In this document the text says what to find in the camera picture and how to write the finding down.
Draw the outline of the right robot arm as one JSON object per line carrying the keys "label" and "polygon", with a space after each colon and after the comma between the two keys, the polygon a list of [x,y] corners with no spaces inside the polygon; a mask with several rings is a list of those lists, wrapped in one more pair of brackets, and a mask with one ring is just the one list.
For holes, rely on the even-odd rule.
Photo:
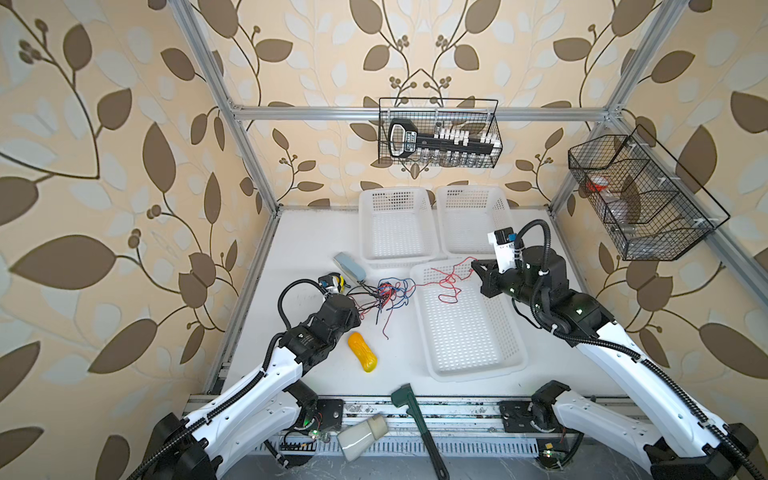
{"label": "right robot arm", "polygon": [[487,235],[495,257],[471,267],[487,298],[506,295],[524,305],[529,323],[600,367],[645,414],[633,420],[551,380],[531,397],[533,426],[575,430],[617,451],[655,479],[732,479],[764,473],[751,455],[759,442],[741,423],[726,423],[640,351],[595,297],[569,285],[565,259],[551,246],[546,221]]}

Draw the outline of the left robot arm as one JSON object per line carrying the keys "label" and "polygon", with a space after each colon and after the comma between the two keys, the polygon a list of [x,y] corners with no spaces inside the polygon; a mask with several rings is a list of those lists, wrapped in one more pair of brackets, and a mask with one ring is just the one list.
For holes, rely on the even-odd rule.
{"label": "left robot arm", "polygon": [[264,360],[185,417],[162,418],[131,478],[220,479],[272,436],[314,416],[317,396],[302,378],[328,358],[344,334],[360,326],[361,318],[341,277],[305,283],[321,293],[319,310],[293,325],[280,309],[285,329],[269,341]]}

